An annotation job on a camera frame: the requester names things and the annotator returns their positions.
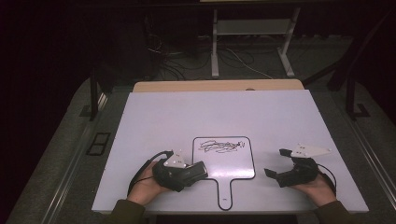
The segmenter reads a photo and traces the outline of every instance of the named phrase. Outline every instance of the gray carpet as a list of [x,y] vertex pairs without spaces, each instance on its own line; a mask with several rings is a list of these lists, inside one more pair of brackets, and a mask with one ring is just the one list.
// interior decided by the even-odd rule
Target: gray carpet
[[[273,78],[286,78],[276,48],[281,40],[263,37],[253,45],[245,44],[244,39],[219,42],[223,48],[220,51],[219,79],[252,79],[265,78],[247,69],[238,62],[227,49],[232,49],[248,66],[264,72]],[[348,45],[350,38],[334,37],[330,39],[301,38],[293,40],[290,45],[289,56],[296,78],[302,80],[320,69],[338,60]],[[171,56],[169,66],[178,69],[186,79],[210,79],[209,47],[203,45],[198,57],[186,57],[184,54]],[[162,70],[155,80],[177,80],[176,72]],[[370,212],[357,214],[365,223],[395,223],[396,213],[388,200],[375,173],[364,157],[361,143],[356,138],[351,123],[344,112],[345,89],[339,92],[329,92],[326,83],[330,76],[323,77],[307,86],[311,90],[318,109],[329,128],[332,138],[337,145],[350,173],[361,190],[361,194],[369,206]],[[32,175],[22,196],[11,214],[8,223],[98,223],[103,215],[91,211],[96,189],[106,159],[111,149],[117,131],[120,115],[131,86],[118,86],[107,95],[104,108],[98,118],[89,122],[79,114],[84,105],[89,104],[89,83],[85,82],[64,115],[64,120],[53,136],[45,155]],[[359,118],[353,125],[358,125],[367,142],[375,149],[389,176],[396,179],[394,161],[396,159],[396,128],[385,116],[384,112],[373,101],[367,91],[358,86],[356,101],[363,104],[371,117]],[[110,141],[102,156],[88,156],[85,151],[90,146],[96,133],[110,133]],[[70,185],[63,182],[65,174],[70,178]],[[50,206],[51,200],[60,198],[59,206]],[[312,213],[297,216],[298,223],[318,223]]]

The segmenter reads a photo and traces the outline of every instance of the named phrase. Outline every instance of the black scribble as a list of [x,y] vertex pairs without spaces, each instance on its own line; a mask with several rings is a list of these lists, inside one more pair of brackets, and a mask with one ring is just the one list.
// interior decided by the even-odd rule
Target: black scribble
[[235,143],[218,143],[215,140],[209,140],[201,144],[201,147],[198,148],[199,150],[203,150],[204,152],[208,151],[216,151],[218,153],[226,153],[226,152],[235,152],[237,151],[238,147],[244,147],[244,142]]

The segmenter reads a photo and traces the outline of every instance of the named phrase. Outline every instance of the dark background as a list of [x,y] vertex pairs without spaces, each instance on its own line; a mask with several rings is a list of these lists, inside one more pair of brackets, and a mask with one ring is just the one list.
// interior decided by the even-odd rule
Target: dark background
[[[359,40],[392,5],[387,1],[340,2],[303,6],[295,35],[324,38],[352,35]],[[265,16],[281,17],[283,13],[290,13],[290,9],[273,7],[269,10],[272,13]],[[262,14],[251,9],[239,10],[238,15],[229,9],[223,12],[225,18],[242,15],[248,19]],[[194,53],[194,37],[211,34],[211,10],[189,9],[173,16],[169,14],[169,10],[157,11],[153,29],[181,49]],[[120,80],[133,83],[149,79],[155,71],[155,63],[143,52],[145,15],[146,12],[140,10],[134,13],[81,10],[71,0],[1,2],[1,111],[5,144],[1,151],[0,222],[7,220],[73,94],[94,67],[104,70],[100,80],[105,91],[111,91]],[[396,62],[394,24],[395,10],[381,25],[352,74],[396,123],[396,72],[392,67]],[[136,48],[145,56],[131,53],[130,49]]]

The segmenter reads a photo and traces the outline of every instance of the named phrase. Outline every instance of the whiteboard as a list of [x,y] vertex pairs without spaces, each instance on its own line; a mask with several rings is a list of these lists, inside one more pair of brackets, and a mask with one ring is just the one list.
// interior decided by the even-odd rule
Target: whiteboard
[[293,214],[312,210],[305,195],[280,188],[265,175],[292,169],[280,148],[299,143],[330,148],[315,158],[337,178],[337,198],[350,212],[368,208],[352,179],[309,91],[132,92],[125,105],[93,211],[108,213],[125,199],[129,182],[143,163],[164,150],[176,150],[192,163],[193,140],[202,136],[249,139],[255,177],[232,182],[233,206],[219,207],[218,186],[201,180],[180,193],[165,192],[147,206],[149,214]]
[[246,137],[197,137],[193,141],[192,162],[203,161],[208,178],[218,185],[221,210],[233,207],[232,182],[254,178],[250,141]]

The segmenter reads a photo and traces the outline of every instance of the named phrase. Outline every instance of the sleeve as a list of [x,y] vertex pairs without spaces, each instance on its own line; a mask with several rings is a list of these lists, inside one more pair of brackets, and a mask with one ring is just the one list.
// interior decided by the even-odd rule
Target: sleeve
[[145,207],[128,200],[118,200],[111,214],[102,224],[138,224],[140,223]]
[[321,224],[360,224],[339,201],[325,204],[315,210]]

